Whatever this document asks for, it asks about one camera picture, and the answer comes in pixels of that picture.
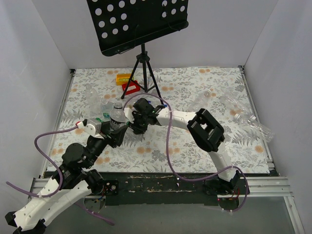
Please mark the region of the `clear bottle black label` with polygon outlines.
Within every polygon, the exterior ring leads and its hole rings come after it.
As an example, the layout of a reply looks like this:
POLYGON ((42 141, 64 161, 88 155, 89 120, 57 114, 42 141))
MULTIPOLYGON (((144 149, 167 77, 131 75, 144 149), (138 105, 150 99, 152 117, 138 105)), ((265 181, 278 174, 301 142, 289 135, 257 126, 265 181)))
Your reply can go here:
POLYGON ((121 102, 116 102, 110 113, 110 128, 117 130, 126 124, 126 117, 121 102))

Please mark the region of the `clear bottle lemon label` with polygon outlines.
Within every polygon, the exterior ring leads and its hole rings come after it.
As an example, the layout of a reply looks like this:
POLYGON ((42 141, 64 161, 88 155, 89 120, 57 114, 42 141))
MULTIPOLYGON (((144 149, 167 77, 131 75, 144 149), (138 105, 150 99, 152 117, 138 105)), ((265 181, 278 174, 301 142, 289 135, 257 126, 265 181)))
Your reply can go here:
POLYGON ((110 113, 114 108, 114 104, 107 99, 101 100, 101 119, 103 121, 110 120, 110 113))

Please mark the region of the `clear bottle white cap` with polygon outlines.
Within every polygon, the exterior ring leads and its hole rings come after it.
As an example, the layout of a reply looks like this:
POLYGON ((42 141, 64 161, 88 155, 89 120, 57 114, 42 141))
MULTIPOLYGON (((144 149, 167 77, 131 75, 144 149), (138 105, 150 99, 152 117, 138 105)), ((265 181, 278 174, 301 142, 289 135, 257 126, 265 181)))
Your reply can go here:
POLYGON ((90 84, 86 84, 85 97, 91 112, 94 114, 101 114, 100 97, 97 91, 90 84))

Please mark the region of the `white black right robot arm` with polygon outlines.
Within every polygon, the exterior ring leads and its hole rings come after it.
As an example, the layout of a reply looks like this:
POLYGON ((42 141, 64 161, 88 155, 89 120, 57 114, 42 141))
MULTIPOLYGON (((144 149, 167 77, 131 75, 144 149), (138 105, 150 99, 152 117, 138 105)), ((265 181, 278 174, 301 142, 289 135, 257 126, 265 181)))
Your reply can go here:
POLYGON ((188 130, 197 146, 208 153, 217 169, 217 179, 204 178, 211 194, 231 194, 238 188, 240 173, 225 148, 224 128, 206 110, 172 111, 168 104, 153 107, 146 99, 137 100, 133 108, 124 108, 128 125, 135 134, 143 134, 149 125, 188 130))

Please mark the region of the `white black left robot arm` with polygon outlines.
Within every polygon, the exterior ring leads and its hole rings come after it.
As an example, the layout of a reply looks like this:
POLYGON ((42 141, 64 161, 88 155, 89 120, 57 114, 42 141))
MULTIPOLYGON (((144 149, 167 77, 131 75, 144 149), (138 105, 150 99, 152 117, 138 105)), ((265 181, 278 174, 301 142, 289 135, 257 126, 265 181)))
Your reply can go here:
POLYGON ((89 137, 86 146, 70 144, 62 155, 62 163, 48 182, 36 194, 27 192, 9 183, 12 188, 27 194, 31 200, 20 210, 8 212, 5 220, 15 227, 16 234, 42 234, 46 227, 64 210, 81 198, 93 194, 104 195, 109 181, 92 169, 97 158, 107 146, 119 147, 128 126, 110 129, 109 122, 85 119, 76 123, 69 131, 82 130, 89 137))

